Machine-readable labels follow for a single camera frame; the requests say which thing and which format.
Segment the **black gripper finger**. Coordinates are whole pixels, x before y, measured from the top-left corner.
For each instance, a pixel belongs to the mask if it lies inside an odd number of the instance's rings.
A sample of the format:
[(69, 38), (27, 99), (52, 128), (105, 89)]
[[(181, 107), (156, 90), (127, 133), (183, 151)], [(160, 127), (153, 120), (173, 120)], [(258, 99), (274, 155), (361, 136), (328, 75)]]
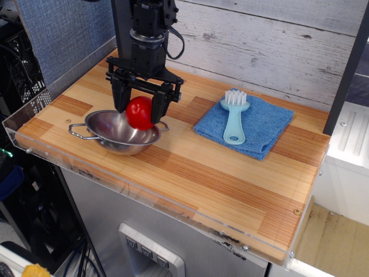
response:
[(176, 101), (173, 84), (162, 84), (155, 89), (152, 98), (151, 123), (159, 123), (161, 118), (166, 115), (171, 102)]
[(117, 69), (111, 77), (114, 106), (119, 113), (125, 111), (130, 101), (133, 81), (135, 81), (135, 75), (124, 69)]

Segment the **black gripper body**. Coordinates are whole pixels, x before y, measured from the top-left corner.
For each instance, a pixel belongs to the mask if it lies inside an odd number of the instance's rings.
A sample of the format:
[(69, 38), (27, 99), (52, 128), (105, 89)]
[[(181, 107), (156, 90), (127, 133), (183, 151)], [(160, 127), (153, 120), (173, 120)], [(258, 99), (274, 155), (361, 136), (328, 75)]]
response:
[(173, 28), (165, 30), (158, 36), (147, 37), (131, 30), (131, 57), (122, 59), (117, 57), (108, 57), (108, 72), (106, 79), (110, 80), (117, 69), (128, 70), (135, 75), (131, 88), (154, 94), (155, 89), (162, 84), (173, 84), (178, 102), (181, 97), (180, 86), (183, 79), (170, 72), (165, 67), (166, 58), (171, 55), (168, 53), (167, 44), (169, 33), (177, 37), (182, 36)]

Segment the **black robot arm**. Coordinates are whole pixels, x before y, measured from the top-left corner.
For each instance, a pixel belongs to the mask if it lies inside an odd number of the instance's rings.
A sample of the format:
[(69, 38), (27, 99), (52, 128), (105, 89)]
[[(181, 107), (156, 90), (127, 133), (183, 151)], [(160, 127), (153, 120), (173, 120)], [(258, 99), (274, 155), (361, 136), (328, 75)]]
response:
[(175, 1), (112, 1), (117, 58), (107, 58), (107, 80), (112, 85), (114, 107), (124, 112), (136, 89), (153, 96), (152, 123), (165, 116), (171, 102), (181, 97), (183, 79), (166, 66), (169, 34), (179, 11)]

